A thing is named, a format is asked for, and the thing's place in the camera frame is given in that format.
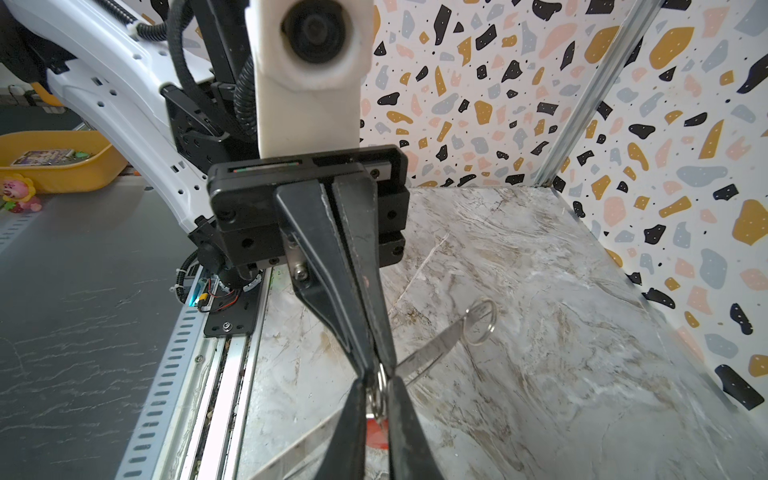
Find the marble countertop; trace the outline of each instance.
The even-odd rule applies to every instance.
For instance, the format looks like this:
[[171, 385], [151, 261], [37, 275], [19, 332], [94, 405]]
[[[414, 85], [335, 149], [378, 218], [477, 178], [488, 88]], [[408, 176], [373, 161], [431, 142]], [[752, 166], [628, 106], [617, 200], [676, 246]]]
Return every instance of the marble countertop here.
[[[500, 306], [486, 344], [409, 387], [446, 478], [768, 476], [766, 440], [550, 190], [411, 192], [405, 258], [382, 269], [398, 358], [477, 297]], [[271, 289], [243, 480], [341, 407], [353, 378], [287, 270]], [[367, 449], [366, 477], [388, 478], [386, 459]]]

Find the robotic arm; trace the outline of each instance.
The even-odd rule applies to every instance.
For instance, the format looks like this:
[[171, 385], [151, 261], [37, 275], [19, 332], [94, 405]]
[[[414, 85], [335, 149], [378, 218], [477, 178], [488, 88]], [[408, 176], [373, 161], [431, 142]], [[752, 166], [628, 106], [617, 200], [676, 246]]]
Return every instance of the robotic arm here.
[[[389, 417], [391, 475], [442, 478], [396, 373], [379, 278], [402, 259], [407, 158], [358, 148], [372, 0], [176, 0], [152, 28], [116, 0], [4, 1], [20, 22], [4, 42], [38, 67], [16, 65], [22, 79], [118, 148], [200, 263], [233, 288], [287, 263], [333, 331], [358, 378], [317, 478], [362, 478], [366, 399]], [[211, 63], [182, 49], [192, 15]]]

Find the yellow handle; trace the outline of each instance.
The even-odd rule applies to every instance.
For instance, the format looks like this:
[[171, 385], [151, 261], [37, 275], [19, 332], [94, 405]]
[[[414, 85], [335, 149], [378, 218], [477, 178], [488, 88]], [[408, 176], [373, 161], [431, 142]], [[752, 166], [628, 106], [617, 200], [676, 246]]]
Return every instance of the yellow handle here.
[[43, 88], [42, 85], [40, 85], [38, 82], [34, 82], [31, 84], [32, 88], [35, 89], [35, 92], [37, 92], [38, 95], [40, 95], [40, 98], [47, 104], [51, 105], [52, 107], [64, 107], [64, 104], [61, 103], [61, 101], [56, 98], [53, 94], [48, 93], [45, 88]]

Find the red object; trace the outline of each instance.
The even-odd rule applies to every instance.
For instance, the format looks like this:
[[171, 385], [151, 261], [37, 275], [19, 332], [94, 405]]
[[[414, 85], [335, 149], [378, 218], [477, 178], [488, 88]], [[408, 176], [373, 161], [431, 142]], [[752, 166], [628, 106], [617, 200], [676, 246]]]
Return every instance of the red object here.
[[366, 445], [372, 449], [389, 450], [389, 422], [384, 420], [381, 425], [376, 420], [368, 420]]

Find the camera lens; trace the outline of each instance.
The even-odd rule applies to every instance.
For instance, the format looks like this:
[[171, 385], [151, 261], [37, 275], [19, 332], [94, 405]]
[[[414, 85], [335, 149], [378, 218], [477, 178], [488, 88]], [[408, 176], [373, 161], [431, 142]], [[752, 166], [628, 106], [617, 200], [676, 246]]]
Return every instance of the camera lens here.
[[331, 61], [346, 38], [341, 5], [333, 0], [303, 0], [286, 15], [283, 31], [302, 60], [312, 64]]

